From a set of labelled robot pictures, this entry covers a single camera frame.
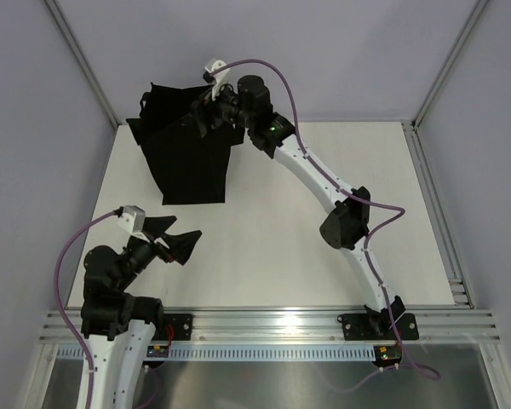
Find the black canvas bag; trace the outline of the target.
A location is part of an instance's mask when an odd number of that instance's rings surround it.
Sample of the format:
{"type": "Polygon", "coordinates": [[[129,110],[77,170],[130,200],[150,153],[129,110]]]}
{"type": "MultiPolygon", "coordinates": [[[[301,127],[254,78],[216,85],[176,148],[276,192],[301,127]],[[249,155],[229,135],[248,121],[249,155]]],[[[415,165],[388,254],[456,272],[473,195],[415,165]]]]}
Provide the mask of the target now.
{"type": "Polygon", "coordinates": [[[191,105],[208,89],[151,84],[141,97],[139,116],[126,120],[163,205],[219,204],[226,199],[232,147],[242,144],[244,135],[230,124],[199,134],[191,105]]]}

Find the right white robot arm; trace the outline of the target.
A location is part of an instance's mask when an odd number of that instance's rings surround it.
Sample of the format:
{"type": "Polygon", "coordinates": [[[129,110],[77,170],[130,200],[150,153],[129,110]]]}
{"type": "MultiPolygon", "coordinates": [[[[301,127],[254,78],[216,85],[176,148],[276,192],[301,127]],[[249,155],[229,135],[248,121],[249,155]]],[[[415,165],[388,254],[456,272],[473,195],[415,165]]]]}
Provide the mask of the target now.
{"type": "Polygon", "coordinates": [[[358,281],[365,302],[361,331],[375,339],[398,337],[405,305],[388,289],[377,262],[371,259],[370,192],[351,187],[307,148],[295,125],[275,112],[262,78],[244,76],[237,86],[220,74],[205,73],[204,80],[210,90],[192,104],[200,134],[230,124],[301,181],[327,214],[319,228],[321,237],[342,254],[358,281]]]}

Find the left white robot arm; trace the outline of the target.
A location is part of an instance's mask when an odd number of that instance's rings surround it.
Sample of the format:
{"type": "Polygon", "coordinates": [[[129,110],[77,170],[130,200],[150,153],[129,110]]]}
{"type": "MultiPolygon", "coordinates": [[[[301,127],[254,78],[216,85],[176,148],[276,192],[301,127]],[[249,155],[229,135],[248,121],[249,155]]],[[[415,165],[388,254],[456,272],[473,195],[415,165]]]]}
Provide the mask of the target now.
{"type": "Polygon", "coordinates": [[[192,336],[193,316],[168,313],[156,297],[133,296],[128,287],[156,259],[185,265],[202,236],[168,234],[175,216],[120,218],[129,232],[122,251],[98,245],[83,259],[81,335],[88,387],[78,400],[90,408],[131,408],[151,342],[169,348],[192,336]]]}

